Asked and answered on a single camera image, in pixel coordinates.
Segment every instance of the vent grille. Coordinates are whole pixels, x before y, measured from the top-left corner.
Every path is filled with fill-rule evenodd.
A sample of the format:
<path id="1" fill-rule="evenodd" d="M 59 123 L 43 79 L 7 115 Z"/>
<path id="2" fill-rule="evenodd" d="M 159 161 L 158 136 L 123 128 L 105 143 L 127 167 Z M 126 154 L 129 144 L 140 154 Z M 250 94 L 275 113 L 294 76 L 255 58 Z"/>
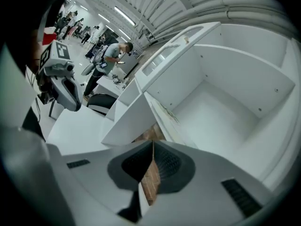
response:
<path id="1" fill-rule="evenodd" d="M 261 209 L 261 205 L 235 179 L 225 180 L 222 185 L 246 218 Z"/>
<path id="2" fill-rule="evenodd" d="M 77 168 L 77 167 L 80 167 L 80 166 L 83 166 L 83 165 L 86 165 L 89 163 L 90 163 L 90 161 L 88 161 L 87 159 L 80 160 L 80 161 L 72 161 L 72 162 L 67 163 L 67 167 L 72 169 L 72 168 Z"/>

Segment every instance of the id badge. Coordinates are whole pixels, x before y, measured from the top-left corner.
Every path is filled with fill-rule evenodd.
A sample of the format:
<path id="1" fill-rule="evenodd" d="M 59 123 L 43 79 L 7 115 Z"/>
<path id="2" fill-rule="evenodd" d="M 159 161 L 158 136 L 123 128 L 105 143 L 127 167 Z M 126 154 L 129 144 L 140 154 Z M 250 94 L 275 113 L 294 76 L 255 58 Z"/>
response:
<path id="1" fill-rule="evenodd" d="M 107 66 L 106 62 L 103 62 L 102 64 L 100 64 L 100 67 L 104 68 L 105 66 Z"/>

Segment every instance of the black pants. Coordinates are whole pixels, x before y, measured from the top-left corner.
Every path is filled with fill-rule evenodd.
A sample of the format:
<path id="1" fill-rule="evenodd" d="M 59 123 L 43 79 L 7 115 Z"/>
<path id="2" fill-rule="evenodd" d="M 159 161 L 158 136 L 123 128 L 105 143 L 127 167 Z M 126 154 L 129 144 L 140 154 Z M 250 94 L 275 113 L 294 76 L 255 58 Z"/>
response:
<path id="1" fill-rule="evenodd" d="M 84 43 L 90 38 L 91 36 L 89 34 L 86 34 L 84 39 L 81 41 L 81 43 Z"/>
<path id="2" fill-rule="evenodd" d="M 97 81 L 102 77 L 105 73 L 99 72 L 97 69 L 94 69 L 91 78 L 88 81 L 87 87 L 84 92 L 84 96 L 90 95 L 92 90 L 97 86 Z"/>
<path id="3" fill-rule="evenodd" d="M 60 30 L 60 32 L 59 32 L 59 34 L 62 32 L 62 29 L 63 28 L 61 28 L 61 27 L 59 27 L 59 26 L 56 26 L 56 28 L 55 28 L 55 33 L 58 31 L 58 30 Z"/>
<path id="4" fill-rule="evenodd" d="M 68 28 L 66 30 L 66 33 L 63 36 L 63 40 L 67 37 L 67 34 L 69 33 L 69 31 L 70 31 L 71 28 L 72 28 L 71 26 L 68 26 Z"/>

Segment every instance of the brick floor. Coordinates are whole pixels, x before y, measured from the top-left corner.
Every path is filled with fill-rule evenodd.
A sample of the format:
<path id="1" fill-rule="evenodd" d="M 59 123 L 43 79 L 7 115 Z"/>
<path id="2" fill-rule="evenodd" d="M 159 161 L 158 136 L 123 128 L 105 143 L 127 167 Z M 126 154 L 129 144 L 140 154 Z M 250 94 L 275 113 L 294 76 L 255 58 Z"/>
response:
<path id="1" fill-rule="evenodd" d="M 146 140 L 146 139 L 165 140 L 165 137 L 157 123 L 154 124 L 150 129 L 148 129 L 142 135 L 140 135 L 135 141 Z M 154 159 L 152 160 L 149 168 L 147 169 L 141 181 L 141 185 L 148 204 L 152 205 L 156 200 L 158 186 L 160 185 L 160 175 Z"/>

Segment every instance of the red object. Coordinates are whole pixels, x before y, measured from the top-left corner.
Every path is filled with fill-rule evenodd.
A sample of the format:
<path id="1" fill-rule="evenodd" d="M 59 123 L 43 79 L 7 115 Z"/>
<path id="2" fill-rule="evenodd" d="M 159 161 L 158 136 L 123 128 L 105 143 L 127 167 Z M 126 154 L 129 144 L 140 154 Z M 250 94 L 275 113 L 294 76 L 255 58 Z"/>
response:
<path id="1" fill-rule="evenodd" d="M 52 34 L 44 33 L 42 45 L 47 45 L 51 43 L 53 40 L 56 40 L 56 33 L 52 33 Z"/>

